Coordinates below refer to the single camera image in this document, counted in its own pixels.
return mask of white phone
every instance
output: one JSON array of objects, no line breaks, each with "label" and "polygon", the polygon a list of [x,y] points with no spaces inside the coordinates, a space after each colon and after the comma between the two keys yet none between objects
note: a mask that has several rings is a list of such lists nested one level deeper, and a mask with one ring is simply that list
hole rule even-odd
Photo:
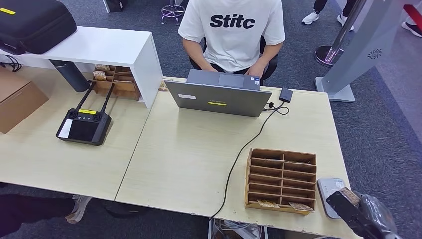
[{"label": "white phone", "polygon": [[341,219],[337,212],[328,204],[326,201],[331,194],[344,188],[346,184],[341,178],[321,178],[318,180],[319,193],[321,194],[321,199],[324,202],[325,213],[330,218]]}]

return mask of wooden compartment box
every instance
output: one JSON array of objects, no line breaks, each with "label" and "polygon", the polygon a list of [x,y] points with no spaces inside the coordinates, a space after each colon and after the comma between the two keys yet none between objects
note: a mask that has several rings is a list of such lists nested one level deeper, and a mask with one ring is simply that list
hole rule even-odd
[{"label": "wooden compartment box", "polygon": [[107,95],[111,85],[114,83],[113,93],[116,96],[138,100],[141,93],[130,68],[110,66],[110,69],[110,71],[104,71],[107,81],[98,81],[93,79],[93,81],[96,82],[94,91],[97,94]]},{"label": "wooden compartment box", "polygon": [[[251,149],[245,207],[307,215],[315,210],[316,176],[314,154]],[[263,205],[264,200],[272,207]]]}]

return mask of shoe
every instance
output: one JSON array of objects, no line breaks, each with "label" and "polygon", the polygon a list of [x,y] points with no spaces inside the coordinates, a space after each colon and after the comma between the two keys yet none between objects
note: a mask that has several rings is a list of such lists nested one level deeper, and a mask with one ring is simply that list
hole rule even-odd
[{"label": "shoe", "polygon": [[344,26],[344,24],[346,24],[347,17],[343,16],[343,14],[340,14],[339,16],[337,16],[337,21],[340,22],[341,26]]},{"label": "shoe", "polygon": [[65,216],[68,223],[75,224],[82,219],[84,215],[85,208],[87,207],[88,202],[92,197],[82,196],[82,195],[73,195],[72,199],[75,201],[75,207],[73,212]]},{"label": "shoe", "polygon": [[315,10],[312,10],[312,12],[305,16],[304,19],[302,19],[302,23],[305,25],[310,25],[312,22],[319,19],[319,14],[315,13]]},{"label": "shoe", "polygon": [[402,28],[410,31],[413,35],[417,37],[422,37],[422,31],[416,25],[410,25],[407,22],[403,22]]}]

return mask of laptop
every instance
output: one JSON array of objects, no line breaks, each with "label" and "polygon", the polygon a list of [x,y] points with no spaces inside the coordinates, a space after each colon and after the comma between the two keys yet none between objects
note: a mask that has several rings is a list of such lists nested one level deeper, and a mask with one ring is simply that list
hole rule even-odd
[{"label": "laptop", "polygon": [[164,81],[181,108],[258,117],[271,96],[271,92],[259,90],[257,77],[252,80],[252,76],[230,73],[200,71],[191,75],[191,72],[186,82]]}]

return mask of person's hand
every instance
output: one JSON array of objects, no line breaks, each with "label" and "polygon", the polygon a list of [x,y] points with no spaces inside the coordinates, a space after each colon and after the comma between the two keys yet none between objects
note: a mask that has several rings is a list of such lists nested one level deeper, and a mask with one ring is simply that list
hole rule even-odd
[{"label": "person's hand", "polygon": [[267,64],[258,60],[257,62],[255,62],[255,64],[253,64],[249,68],[249,70],[245,73],[245,75],[259,76],[259,78],[261,78],[262,75],[264,74],[264,70],[266,66]]},{"label": "person's hand", "polygon": [[203,68],[202,70],[204,70],[204,71],[216,71],[216,72],[218,72],[218,70],[216,68],[212,67],[212,65],[210,65],[210,66],[208,66],[206,68]]}]

